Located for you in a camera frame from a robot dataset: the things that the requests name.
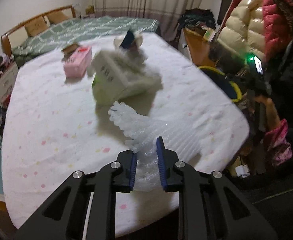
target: wooden desk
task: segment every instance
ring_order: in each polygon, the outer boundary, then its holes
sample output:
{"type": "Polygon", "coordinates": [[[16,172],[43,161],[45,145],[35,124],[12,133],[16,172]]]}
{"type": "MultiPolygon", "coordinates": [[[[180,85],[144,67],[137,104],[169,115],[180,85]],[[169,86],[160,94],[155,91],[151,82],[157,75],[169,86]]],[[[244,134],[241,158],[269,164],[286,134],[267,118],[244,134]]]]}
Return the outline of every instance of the wooden desk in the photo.
{"type": "Polygon", "coordinates": [[[203,40],[201,36],[196,36],[183,29],[186,43],[189,47],[192,62],[197,66],[215,67],[215,63],[208,58],[210,51],[209,42],[203,40]]]}

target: wooden bed frame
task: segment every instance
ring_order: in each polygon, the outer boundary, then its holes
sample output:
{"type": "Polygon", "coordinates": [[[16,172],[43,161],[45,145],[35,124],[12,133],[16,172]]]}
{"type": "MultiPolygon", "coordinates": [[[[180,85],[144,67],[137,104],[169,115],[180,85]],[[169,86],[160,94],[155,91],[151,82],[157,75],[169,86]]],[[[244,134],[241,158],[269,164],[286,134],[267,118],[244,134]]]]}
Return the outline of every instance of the wooden bed frame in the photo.
{"type": "Polygon", "coordinates": [[[50,13],[58,12],[58,11],[63,11],[63,10],[66,10],[66,9],[71,9],[71,11],[72,11],[72,17],[73,18],[76,17],[76,12],[74,10],[74,7],[72,5],[67,5],[67,6],[64,6],[64,7],[60,7],[60,8],[56,8],[56,9],[47,11],[45,13],[39,14],[37,16],[34,16],[31,19],[29,19],[29,20],[26,20],[24,22],[19,23],[17,26],[13,27],[11,30],[7,31],[5,34],[3,34],[1,36],[2,51],[5,54],[7,54],[9,57],[11,56],[12,51],[11,51],[11,43],[9,41],[9,35],[12,34],[12,33],[14,33],[16,30],[19,30],[20,28],[24,27],[26,24],[28,24],[29,22],[31,22],[31,21],[33,21],[33,20],[35,20],[37,18],[45,17],[45,16],[47,16],[50,13]]]}

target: cream puffer jacket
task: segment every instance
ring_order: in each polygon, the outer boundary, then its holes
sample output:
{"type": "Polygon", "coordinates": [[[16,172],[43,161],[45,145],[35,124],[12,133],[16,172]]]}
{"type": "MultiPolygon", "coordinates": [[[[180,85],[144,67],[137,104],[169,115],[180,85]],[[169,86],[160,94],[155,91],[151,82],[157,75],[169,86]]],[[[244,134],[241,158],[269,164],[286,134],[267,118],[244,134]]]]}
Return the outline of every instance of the cream puffer jacket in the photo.
{"type": "Polygon", "coordinates": [[[217,41],[241,58],[252,52],[264,59],[262,3],[263,0],[242,0],[227,19],[217,41]]]}

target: storage box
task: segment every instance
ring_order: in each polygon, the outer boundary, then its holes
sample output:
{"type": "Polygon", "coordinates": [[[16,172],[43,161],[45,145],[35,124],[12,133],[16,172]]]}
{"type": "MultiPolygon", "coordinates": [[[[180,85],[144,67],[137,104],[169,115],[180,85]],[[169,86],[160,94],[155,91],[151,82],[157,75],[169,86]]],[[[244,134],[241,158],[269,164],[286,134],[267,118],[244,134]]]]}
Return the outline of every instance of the storage box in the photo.
{"type": "Polygon", "coordinates": [[[3,108],[8,106],[8,98],[12,93],[18,71],[17,64],[12,62],[0,77],[0,106],[3,108]]]}
{"type": "Polygon", "coordinates": [[[67,77],[83,77],[87,66],[91,63],[91,47],[79,47],[64,63],[67,77]]]}
{"type": "Polygon", "coordinates": [[[94,8],[93,8],[93,5],[89,5],[89,6],[85,9],[85,14],[94,14],[94,8]]]}
{"type": "Polygon", "coordinates": [[[216,35],[215,30],[208,28],[203,36],[203,39],[211,42],[214,39],[215,35],[216,35]]]}

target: dark blue object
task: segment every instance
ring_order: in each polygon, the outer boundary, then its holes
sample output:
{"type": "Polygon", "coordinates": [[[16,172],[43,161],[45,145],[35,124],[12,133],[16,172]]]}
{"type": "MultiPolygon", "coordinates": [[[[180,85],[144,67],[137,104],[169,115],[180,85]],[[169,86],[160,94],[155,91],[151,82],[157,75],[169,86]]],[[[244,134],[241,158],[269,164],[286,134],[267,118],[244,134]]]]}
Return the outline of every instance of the dark blue object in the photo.
{"type": "Polygon", "coordinates": [[[217,72],[211,71],[209,69],[201,69],[211,80],[223,90],[224,93],[230,99],[237,99],[236,91],[234,87],[230,84],[229,80],[225,79],[225,76],[220,75],[217,72]]]}
{"type": "Polygon", "coordinates": [[[160,181],[161,181],[162,188],[166,190],[166,187],[168,186],[168,184],[166,180],[166,168],[164,163],[163,151],[165,151],[163,140],[160,137],[158,137],[156,139],[156,153],[158,155],[160,181]]]}
{"type": "Polygon", "coordinates": [[[134,42],[134,40],[135,40],[134,33],[131,30],[128,30],[120,47],[122,47],[124,49],[129,49],[131,47],[132,43],[134,42]]]}
{"type": "Polygon", "coordinates": [[[133,190],[133,187],[134,187],[136,172],[137,172],[137,154],[133,154],[131,159],[130,178],[129,178],[129,187],[131,190],[133,190]]]}

